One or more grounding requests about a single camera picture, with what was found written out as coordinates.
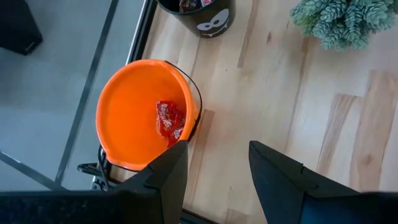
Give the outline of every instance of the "wood grain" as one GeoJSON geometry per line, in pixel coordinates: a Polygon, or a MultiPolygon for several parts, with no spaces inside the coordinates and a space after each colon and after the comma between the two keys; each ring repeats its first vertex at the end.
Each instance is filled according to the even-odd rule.
{"type": "Polygon", "coordinates": [[[336,139],[333,156],[327,161],[328,169],[324,175],[341,184],[349,185],[349,170],[354,151],[355,135],[363,106],[363,97],[355,96],[336,139]]]}
{"type": "Polygon", "coordinates": [[[301,65],[300,65],[300,75],[299,75],[299,81],[298,81],[298,88],[297,88],[297,92],[295,95],[295,100],[294,100],[294,105],[293,105],[293,112],[292,112],[292,117],[291,117],[291,122],[289,125],[289,132],[286,138],[286,144],[283,148],[284,153],[287,152],[288,148],[290,147],[290,143],[291,143],[291,135],[292,135],[292,128],[295,125],[295,122],[297,121],[297,115],[298,115],[298,111],[300,109],[300,101],[301,101],[301,96],[303,93],[303,89],[305,86],[305,81],[307,80],[307,70],[308,70],[308,66],[310,65],[310,61],[311,61],[311,48],[310,48],[310,42],[313,42],[313,39],[306,37],[303,39],[302,42],[302,52],[304,54],[302,61],[301,61],[301,65]]]}
{"type": "Polygon", "coordinates": [[[398,99],[398,73],[372,71],[355,137],[351,186],[377,190],[398,99]]]}
{"type": "Polygon", "coordinates": [[[329,122],[326,127],[326,133],[317,165],[317,172],[320,174],[326,175],[329,171],[341,130],[343,129],[349,109],[355,98],[355,96],[351,95],[337,94],[332,102],[329,122]]]}
{"type": "Polygon", "coordinates": [[[184,208],[191,209],[193,199],[195,198],[195,190],[198,184],[200,167],[203,159],[203,153],[206,148],[207,137],[213,122],[214,111],[205,110],[198,130],[197,139],[193,148],[193,154],[188,169],[187,188],[185,189],[184,208]]]}
{"type": "Polygon", "coordinates": [[[198,43],[198,48],[188,53],[195,55],[191,73],[188,74],[190,74],[191,78],[193,78],[194,82],[199,87],[203,101],[206,101],[209,95],[209,88],[211,87],[209,80],[213,78],[215,73],[221,43],[222,40],[217,38],[209,40],[201,39],[198,43]]]}
{"type": "Polygon", "coordinates": [[[252,0],[250,17],[248,20],[248,27],[246,28],[246,34],[244,35],[241,54],[239,56],[239,61],[238,61],[238,68],[244,67],[244,61],[246,59],[246,54],[248,53],[250,38],[253,33],[254,24],[256,23],[258,7],[259,7],[259,0],[252,0]]]}
{"type": "Polygon", "coordinates": [[[397,191],[398,186],[398,110],[394,116],[394,122],[392,123],[392,129],[390,139],[387,143],[386,150],[384,151],[383,164],[381,167],[380,186],[379,190],[385,191],[397,191]]]}
{"type": "Polygon", "coordinates": [[[115,180],[123,182],[136,174],[137,172],[126,170],[117,166],[112,166],[110,176],[113,177],[115,180]]]}
{"type": "Polygon", "coordinates": [[[248,215],[233,209],[227,209],[225,224],[247,224],[248,215]]]}

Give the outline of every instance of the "green plant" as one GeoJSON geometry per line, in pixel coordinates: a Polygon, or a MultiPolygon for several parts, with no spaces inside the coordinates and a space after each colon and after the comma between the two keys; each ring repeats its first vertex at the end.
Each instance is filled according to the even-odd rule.
{"type": "Polygon", "coordinates": [[[290,10],[303,35],[321,40],[324,49],[364,49],[369,33],[390,29],[398,0],[302,0],[290,10]]]}

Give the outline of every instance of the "candy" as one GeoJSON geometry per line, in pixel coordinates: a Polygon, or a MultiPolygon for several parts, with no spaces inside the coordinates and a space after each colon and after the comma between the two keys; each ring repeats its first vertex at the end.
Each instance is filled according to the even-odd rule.
{"type": "Polygon", "coordinates": [[[192,12],[200,8],[200,0],[180,0],[181,12],[192,12]]]}
{"type": "Polygon", "coordinates": [[[167,139],[167,147],[173,146],[180,139],[185,125],[184,114],[171,101],[158,101],[157,130],[161,136],[167,139]]]}
{"type": "Polygon", "coordinates": [[[207,6],[208,4],[210,4],[213,0],[201,0],[201,5],[202,7],[207,6]]]}

